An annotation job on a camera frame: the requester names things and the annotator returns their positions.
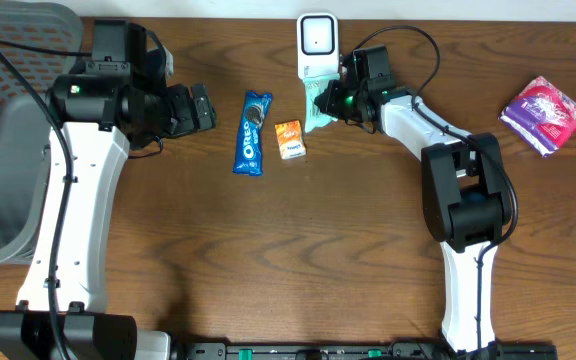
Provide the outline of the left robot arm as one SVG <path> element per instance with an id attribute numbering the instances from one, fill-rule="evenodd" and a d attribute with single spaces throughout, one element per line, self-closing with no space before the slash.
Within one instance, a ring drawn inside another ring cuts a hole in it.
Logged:
<path id="1" fill-rule="evenodd" d="M 107 313 L 106 251 L 130 151 L 214 128 L 206 87 L 62 75 L 48 99 L 57 124 L 38 242 L 15 308 L 0 310 L 0 352 L 9 359 L 182 358 L 171 334 Z"/>

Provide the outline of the red purple pad pack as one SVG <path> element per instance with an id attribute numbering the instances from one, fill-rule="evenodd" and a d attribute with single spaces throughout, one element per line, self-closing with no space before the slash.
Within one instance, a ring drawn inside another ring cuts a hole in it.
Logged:
<path id="1" fill-rule="evenodd" d="M 549 157 L 576 131 L 576 102 L 538 76 L 501 111 L 499 119 L 542 157 Z"/>

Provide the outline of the blue Oreo cookie pack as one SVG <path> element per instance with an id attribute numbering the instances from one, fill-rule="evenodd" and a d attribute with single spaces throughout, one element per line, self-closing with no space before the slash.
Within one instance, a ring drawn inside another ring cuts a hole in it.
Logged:
<path id="1" fill-rule="evenodd" d="M 272 100 L 271 93 L 246 92 L 235 147 L 233 165 L 235 174 L 248 176 L 263 174 L 261 132 Z"/>

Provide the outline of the mint green wipes pack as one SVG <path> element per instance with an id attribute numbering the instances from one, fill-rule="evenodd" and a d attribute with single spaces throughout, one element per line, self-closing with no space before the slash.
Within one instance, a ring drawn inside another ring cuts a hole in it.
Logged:
<path id="1" fill-rule="evenodd" d="M 321 95 L 328 87 L 332 80 L 339 80 L 338 73 L 322 75 L 319 77 L 305 78 L 303 80 L 306 97 L 306 115 L 304 131 L 311 132 L 315 128 L 325 127 L 331 122 L 336 122 L 337 119 L 330 115 L 321 112 L 319 107 L 315 104 L 315 99 Z"/>

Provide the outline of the orange tissue packet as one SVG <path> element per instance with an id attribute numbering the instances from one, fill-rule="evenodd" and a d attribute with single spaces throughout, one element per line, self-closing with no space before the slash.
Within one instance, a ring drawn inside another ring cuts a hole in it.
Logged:
<path id="1" fill-rule="evenodd" d="M 299 120 L 292 120 L 275 125 L 280 157 L 288 160 L 306 155 L 302 128 Z"/>

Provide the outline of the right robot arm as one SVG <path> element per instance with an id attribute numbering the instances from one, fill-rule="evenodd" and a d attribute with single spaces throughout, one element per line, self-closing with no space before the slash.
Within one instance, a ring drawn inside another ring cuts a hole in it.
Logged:
<path id="1" fill-rule="evenodd" d="M 492 268 L 514 203 L 496 138 L 453 127 L 420 96 L 389 81 L 332 80 L 314 104 L 340 120 L 373 123 L 420 161 L 424 221 L 444 262 L 441 333 L 448 354 L 497 358 Z"/>

